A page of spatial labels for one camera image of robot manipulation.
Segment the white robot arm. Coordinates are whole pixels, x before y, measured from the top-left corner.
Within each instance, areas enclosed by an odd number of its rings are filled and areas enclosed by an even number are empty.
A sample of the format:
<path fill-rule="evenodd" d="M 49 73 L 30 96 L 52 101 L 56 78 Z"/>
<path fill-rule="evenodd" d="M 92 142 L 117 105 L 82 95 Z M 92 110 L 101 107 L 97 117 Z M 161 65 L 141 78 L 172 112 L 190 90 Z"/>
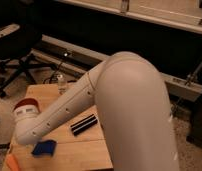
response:
<path fill-rule="evenodd" d="M 34 144 L 95 106 L 114 171 L 179 171 L 165 81 L 132 52 L 117 52 L 86 72 L 44 111 L 34 99 L 14 107 L 15 138 Z"/>

